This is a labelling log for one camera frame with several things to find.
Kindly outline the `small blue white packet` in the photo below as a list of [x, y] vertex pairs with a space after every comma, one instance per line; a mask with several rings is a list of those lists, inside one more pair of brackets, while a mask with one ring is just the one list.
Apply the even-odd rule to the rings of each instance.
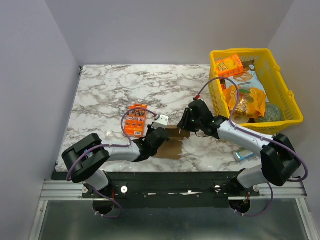
[[245, 148], [241, 148], [233, 153], [233, 156], [237, 162], [247, 160], [253, 157], [255, 154]]

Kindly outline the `orange product box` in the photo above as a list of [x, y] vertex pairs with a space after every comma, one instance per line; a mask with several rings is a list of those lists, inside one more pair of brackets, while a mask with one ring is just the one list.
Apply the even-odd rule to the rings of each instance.
[[137, 108], [147, 109], [148, 106], [135, 103], [128, 107], [130, 112], [125, 117], [124, 131], [130, 137], [140, 138], [144, 135], [147, 112]]

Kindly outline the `orange candy bag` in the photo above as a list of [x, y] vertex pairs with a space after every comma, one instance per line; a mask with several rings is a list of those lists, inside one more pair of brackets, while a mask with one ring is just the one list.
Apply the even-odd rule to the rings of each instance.
[[[257, 88], [239, 90], [239, 102], [234, 111], [234, 115], [245, 116], [247, 118], [257, 119], [265, 115], [266, 94]], [[237, 90], [234, 85], [223, 90], [226, 104], [230, 112], [234, 109], [237, 102]]]

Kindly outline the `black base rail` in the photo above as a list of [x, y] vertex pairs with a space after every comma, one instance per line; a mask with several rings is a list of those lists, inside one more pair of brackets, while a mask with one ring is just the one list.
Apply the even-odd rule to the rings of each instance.
[[109, 172], [108, 186], [77, 181], [93, 206], [116, 209], [229, 208], [244, 211], [259, 190], [236, 183], [237, 172]]

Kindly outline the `yellow plastic basket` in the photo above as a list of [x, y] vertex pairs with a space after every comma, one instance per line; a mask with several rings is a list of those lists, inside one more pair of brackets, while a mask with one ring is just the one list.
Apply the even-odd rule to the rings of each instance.
[[213, 50], [209, 78], [216, 115], [245, 128], [273, 135], [304, 120], [267, 48]]

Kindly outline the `orange snack box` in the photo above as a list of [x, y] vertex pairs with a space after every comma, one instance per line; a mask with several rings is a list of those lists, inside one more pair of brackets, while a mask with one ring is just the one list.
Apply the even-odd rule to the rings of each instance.
[[231, 77], [241, 74], [244, 71], [244, 66], [237, 54], [219, 60], [215, 63], [216, 72], [219, 77]]

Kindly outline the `green mesh sponge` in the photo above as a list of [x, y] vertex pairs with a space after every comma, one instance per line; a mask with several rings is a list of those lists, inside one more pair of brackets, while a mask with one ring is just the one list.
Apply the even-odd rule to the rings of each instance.
[[275, 104], [266, 103], [264, 116], [260, 116], [254, 120], [255, 123], [280, 122], [284, 120], [284, 115], [280, 107]]

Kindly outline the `brown cardboard box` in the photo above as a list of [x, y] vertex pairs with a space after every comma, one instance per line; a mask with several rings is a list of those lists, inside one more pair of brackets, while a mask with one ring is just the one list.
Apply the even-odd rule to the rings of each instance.
[[169, 135], [169, 141], [165, 141], [153, 157], [179, 160], [182, 157], [183, 140], [189, 139], [191, 133], [178, 128], [176, 125], [168, 125], [166, 130]]

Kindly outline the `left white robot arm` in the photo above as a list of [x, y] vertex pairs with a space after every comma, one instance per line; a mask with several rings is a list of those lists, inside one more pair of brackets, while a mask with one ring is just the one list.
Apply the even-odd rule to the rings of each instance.
[[99, 197], [107, 197], [111, 185], [107, 174], [101, 170], [104, 163], [145, 161], [155, 156], [169, 139], [168, 131], [162, 127], [133, 140], [131, 144], [103, 143], [98, 134], [89, 134], [62, 153], [61, 157], [68, 170], [66, 180], [73, 183], [84, 182], [93, 187]]

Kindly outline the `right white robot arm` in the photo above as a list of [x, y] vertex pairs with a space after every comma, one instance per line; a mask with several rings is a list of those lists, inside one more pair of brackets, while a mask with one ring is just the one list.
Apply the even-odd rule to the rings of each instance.
[[206, 136], [234, 143], [261, 159], [259, 166], [241, 170], [230, 183], [230, 191], [236, 196], [258, 184], [271, 183], [281, 187], [301, 166], [287, 136], [258, 133], [231, 122], [227, 117], [213, 116], [200, 99], [188, 105], [177, 127], [192, 133], [202, 131]]

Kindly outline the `blue flat packet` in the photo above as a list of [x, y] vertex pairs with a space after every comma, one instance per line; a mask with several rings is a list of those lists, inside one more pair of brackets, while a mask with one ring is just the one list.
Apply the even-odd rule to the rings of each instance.
[[85, 152], [85, 157], [88, 159], [88, 158], [91, 158], [93, 156], [93, 153], [92, 152], [89, 152], [87, 149], [84, 151]]

